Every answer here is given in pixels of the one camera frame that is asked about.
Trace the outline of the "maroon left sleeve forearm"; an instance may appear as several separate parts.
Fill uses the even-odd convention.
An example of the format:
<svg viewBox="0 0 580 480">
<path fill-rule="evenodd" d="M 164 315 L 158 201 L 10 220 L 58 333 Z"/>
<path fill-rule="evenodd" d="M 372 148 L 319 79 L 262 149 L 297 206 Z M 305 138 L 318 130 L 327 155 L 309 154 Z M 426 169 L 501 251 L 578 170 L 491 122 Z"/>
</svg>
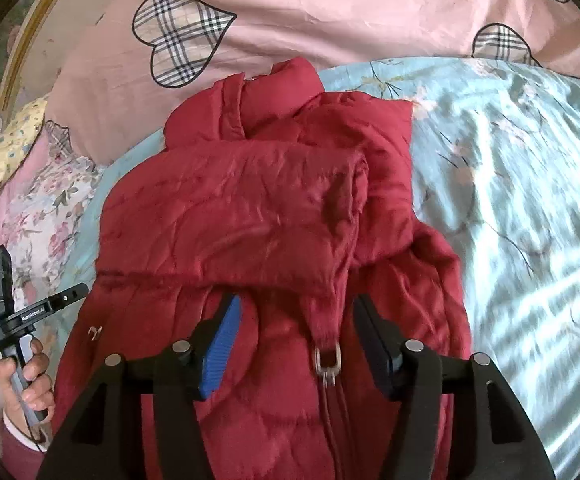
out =
<svg viewBox="0 0 580 480">
<path fill-rule="evenodd" d="M 2 410 L 0 434 L 2 462 L 7 471 L 15 479 L 35 479 L 51 443 L 48 428 L 45 425 L 34 427 L 34 438 L 28 437 L 13 425 L 6 411 Z"/>
</svg>

